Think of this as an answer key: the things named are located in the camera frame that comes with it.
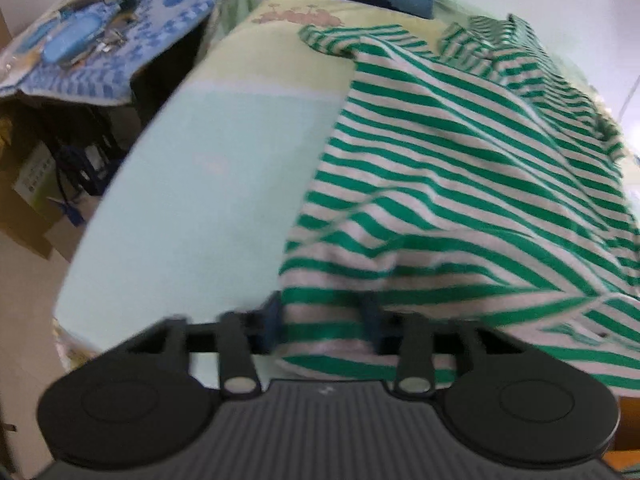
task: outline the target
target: beige floor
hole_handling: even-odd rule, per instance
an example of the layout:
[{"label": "beige floor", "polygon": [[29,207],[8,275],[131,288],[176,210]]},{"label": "beige floor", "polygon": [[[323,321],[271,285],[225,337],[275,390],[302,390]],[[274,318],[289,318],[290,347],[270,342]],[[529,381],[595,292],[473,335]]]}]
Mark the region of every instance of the beige floor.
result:
[{"label": "beige floor", "polygon": [[25,478],[50,460],[35,409],[44,388],[63,373],[51,316],[67,267],[58,253],[44,260],[0,232],[0,407],[4,421],[17,426],[9,444]]}]

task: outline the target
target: blue floral tablecloth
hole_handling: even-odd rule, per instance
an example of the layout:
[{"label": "blue floral tablecloth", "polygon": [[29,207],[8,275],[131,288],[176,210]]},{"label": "blue floral tablecloth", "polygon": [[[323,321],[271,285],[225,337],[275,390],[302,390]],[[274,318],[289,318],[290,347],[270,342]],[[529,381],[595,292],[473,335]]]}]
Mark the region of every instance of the blue floral tablecloth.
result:
[{"label": "blue floral tablecloth", "polygon": [[[134,74],[198,26],[218,0],[139,0],[138,22],[126,30],[124,46],[94,53],[76,68],[40,63],[17,89],[27,95],[68,102],[115,106],[131,102]],[[107,23],[116,4],[93,4],[78,12],[99,14]]]}]

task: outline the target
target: green and white striped shirt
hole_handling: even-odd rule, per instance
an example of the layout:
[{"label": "green and white striped shirt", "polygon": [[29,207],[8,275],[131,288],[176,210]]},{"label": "green and white striped shirt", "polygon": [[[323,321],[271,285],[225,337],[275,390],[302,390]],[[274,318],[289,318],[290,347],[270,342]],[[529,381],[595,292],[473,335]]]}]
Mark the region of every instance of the green and white striped shirt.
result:
[{"label": "green and white striped shirt", "polygon": [[[638,229],[616,124],[558,75],[529,24],[453,25],[440,53],[399,25],[302,28],[356,63],[280,270],[284,364],[395,375],[354,293],[476,318],[640,395]],[[450,356],[436,358],[441,384]]]}]

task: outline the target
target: bed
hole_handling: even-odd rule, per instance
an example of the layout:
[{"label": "bed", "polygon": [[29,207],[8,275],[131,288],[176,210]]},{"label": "bed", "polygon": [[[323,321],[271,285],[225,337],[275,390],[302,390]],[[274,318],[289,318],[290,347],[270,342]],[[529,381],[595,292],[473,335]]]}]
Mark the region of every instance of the bed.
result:
[{"label": "bed", "polygon": [[[206,322],[259,306],[280,287],[283,247],[354,75],[352,60],[316,52],[299,31],[396,24],[437,52],[447,27],[466,26],[470,12],[440,1],[435,13],[422,20],[343,0],[267,0],[205,48],[92,220],[60,293],[60,325],[101,351],[164,316]],[[562,72],[593,94],[568,64]],[[511,332],[597,375],[617,394],[638,396],[640,316],[629,308],[609,313],[631,330],[624,337],[575,322],[580,312]],[[283,348],[283,359],[265,358],[258,371],[263,379],[392,374],[393,359],[371,356],[358,336],[347,346],[324,342],[336,339],[348,338]],[[438,366],[446,384],[450,364],[443,357]],[[215,386],[215,358],[199,356],[194,374]]]}]

